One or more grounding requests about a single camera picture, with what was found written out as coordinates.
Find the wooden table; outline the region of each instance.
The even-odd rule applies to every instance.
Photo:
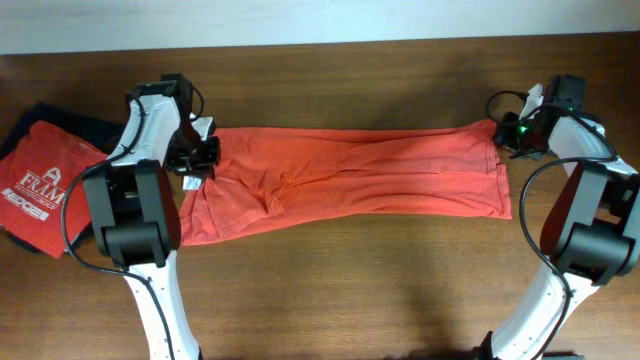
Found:
[[[0,57],[0,138],[37,100],[124,122],[123,94],[183,72],[221,126],[404,129],[483,119],[501,89],[554,74],[588,79],[586,108],[640,167],[637,33],[361,44],[203,48]],[[498,101],[496,112],[519,104]],[[511,200],[540,163],[508,160]],[[564,184],[555,169],[531,191],[537,237]],[[178,203],[183,195],[176,190]],[[470,349],[530,284],[538,259],[514,220],[352,216],[180,250],[191,329],[213,358],[352,359]],[[0,358],[145,359],[122,279],[0,241]],[[91,241],[80,249],[109,265]],[[615,278],[573,315],[553,350],[588,359],[640,354],[640,271]]]

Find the coral fabric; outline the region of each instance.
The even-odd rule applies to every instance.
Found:
[[[180,209],[200,245],[352,214],[511,218],[495,124],[433,130],[218,129],[216,178]]]
[[[59,258],[65,248],[60,210],[71,181],[107,155],[60,128],[38,121],[0,161],[0,225],[20,239]],[[84,189],[78,185],[67,209],[74,239],[91,221]]]

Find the white wall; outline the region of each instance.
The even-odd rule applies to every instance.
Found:
[[[639,0],[0,0],[0,53],[640,29]]]

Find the black cable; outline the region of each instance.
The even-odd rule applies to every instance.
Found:
[[[126,155],[128,155],[131,152],[131,149],[133,147],[136,146],[136,144],[138,143],[138,140],[140,139],[140,135],[142,133],[142,128],[144,126],[144,121],[146,119],[147,113],[144,111],[144,107],[142,106],[142,102],[140,101],[140,99],[137,96],[131,95],[129,94],[129,96],[137,103],[138,108],[140,109],[140,123],[138,124],[138,129],[136,130],[136,133],[133,137],[133,140],[131,141],[131,144],[129,146],[123,146],[124,150],[112,157],[109,158],[107,160],[101,161],[93,166],[90,166],[88,168],[86,168],[82,173],[80,173],[78,176],[76,176],[73,181],[71,181],[71,184],[69,185],[69,188],[67,189],[67,193],[64,196],[64,200],[62,201],[62,208],[61,208],[61,212],[60,212],[60,227],[62,228],[62,239],[64,240],[64,244],[67,247],[67,251],[69,252],[69,254],[71,254],[71,256],[82,266],[84,266],[85,268],[89,269],[89,270],[93,270],[93,271],[97,271],[99,273],[103,273],[103,274],[110,274],[110,275],[118,275],[118,276],[123,276],[123,277],[129,277],[132,279],[136,279],[138,280],[142,285],[145,286],[145,288],[147,289],[147,291],[149,292],[149,295],[151,295],[151,299],[153,300],[154,305],[156,306],[156,310],[158,311],[158,315],[160,315],[160,320],[162,320],[162,326],[164,327],[164,331],[167,337],[167,346],[169,347],[169,355],[171,357],[171,360],[175,360],[175,357],[173,355],[173,344],[171,342],[171,334],[169,332],[169,325],[167,324],[167,319],[164,316],[164,312],[162,311],[162,307],[160,306],[160,302],[158,301],[158,297],[156,296],[155,291],[153,291],[153,288],[151,287],[151,283],[149,280],[143,278],[142,276],[136,275],[136,274],[132,274],[130,272],[127,271],[123,271],[123,270],[116,270],[116,269],[109,269],[109,268],[104,268],[104,267],[100,267],[100,266],[96,266],[93,264],[89,264],[88,262],[84,261],[80,256],[78,256],[78,254],[76,254],[75,250],[71,247],[71,243],[69,242],[69,236],[67,234],[67,222],[66,222],[66,218],[67,218],[67,206],[69,204],[69,199],[71,198],[71,193],[73,192],[73,189],[78,185],[78,183],[80,181],[82,181],[83,179],[85,179],[87,176],[94,174],[97,171],[101,171],[104,168],[106,168],[109,164],[118,161],[120,159],[122,159],[123,157],[125,157]]]
[[[519,97],[520,100],[525,101],[525,102],[527,101],[527,97],[529,96],[529,94],[527,94],[527,93],[513,91],[513,90],[498,91],[497,93],[491,95],[489,100],[487,100],[487,103],[486,103],[485,108],[484,108],[485,112],[487,113],[487,118],[489,118],[491,121],[495,122],[498,125],[504,125],[504,126],[516,126],[516,125],[519,125],[522,122],[522,120],[506,123],[506,122],[503,122],[503,121],[496,120],[493,117],[493,115],[491,115],[491,110],[489,109],[491,107],[491,102],[496,97],[498,97],[500,95],[504,95],[504,94],[515,95],[515,96]]]
[[[198,115],[196,115],[196,117],[191,119],[191,122],[194,122],[200,119],[200,117],[202,116],[202,112],[204,111],[204,96],[202,96],[202,93],[200,92],[200,90],[198,90],[197,87],[195,87],[194,85],[191,85],[191,87],[193,88],[193,91],[195,91],[196,94],[198,94],[198,97],[200,98],[200,111],[198,111]]]
[[[562,282],[562,285],[563,285],[563,288],[564,288],[564,292],[565,292],[565,301],[564,301],[564,304],[563,304],[563,307],[562,307],[562,312],[560,313],[560,317],[558,318],[558,321],[556,322],[555,326],[553,327],[553,329],[549,333],[549,336],[547,337],[547,340],[542,344],[542,347],[540,348],[540,350],[536,353],[536,355],[534,355],[531,358],[532,360],[536,360],[540,356],[542,356],[542,354],[544,354],[544,352],[546,351],[547,347],[549,346],[549,344],[551,344],[551,341],[553,341],[553,338],[558,333],[558,330],[562,326],[562,323],[564,322],[565,318],[567,317],[567,313],[569,312],[569,306],[571,305],[571,298],[573,297],[573,291],[571,289],[571,285],[569,285],[569,282],[567,281],[567,279],[564,276],[564,274],[562,272],[560,272],[560,270],[558,270],[558,268],[555,265],[553,265],[553,263],[542,253],[542,251],[540,250],[538,245],[536,245],[535,241],[533,240],[533,238],[531,236],[531,233],[529,233],[529,228],[527,227],[527,219],[526,219],[526,214],[525,214],[525,203],[526,203],[526,198],[527,198],[527,191],[529,190],[529,187],[531,186],[533,181],[540,174],[542,174],[544,171],[546,171],[546,170],[548,170],[548,169],[550,169],[550,168],[552,168],[554,166],[562,165],[562,164],[566,164],[566,163],[571,163],[571,162],[581,162],[581,161],[593,161],[593,162],[599,162],[599,163],[606,163],[606,162],[612,162],[612,161],[618,160],[618,153],[615,150],[615,148],[613,147],[613,145],[611,145],[611,143],[602,134],[600,134],[596,130],[595,127],[589,126],[589,124],[587,124],[579,116],[577,116],[573,112],[571,112],[571,111],[569,111],[567,109],[564,109],[564,108],[562,108],[562,107],[560,107],[558,105],[542,104],[542,105],[536,107],[535,109],[533,109],[532,111],[530,111],[529,114],[524,116],[521,119],[520,123],[529,120],[529,118],[531,118],[537,111],[539,111],[540,109],[543,109],[543,108],[552,108],[552,109],[559,110],[563,115],[570,116],[572,119],[576,120],[576,122],[578,122],[578,124],[580,124],[587,131],[589,131],[591,134],[593,134],[595,137],[597,137],[598,140],[607,148],[607,150],[609,151],[609,157],[606,157],[606,158],[600,158],[600,157],[571,157],[571,158],[559,159],[559,160],[555,160],[555,161],[549,162],[549,163],[541,166],[540,168],[538,168],[536,171],[534,171],[533,174],[531,174],[531,176],[529,176],[529,178],[525,182],[524,186],[522,187],[522,192],[520,194],[519,213],[520,213],[520,226],[522,227],[522,232],[524,233],[524,237],[527,240],[527,242],[529,243],[529,246],[531,246],[531,249],[533,249],[535,254],[540,258],[540,260],[542,260],[542,262],[547,267],[549,267],[549,269],[551,269],[551,271],[553,272],[554,275],[556,275],[557,277],[560,278],[560,281]]]

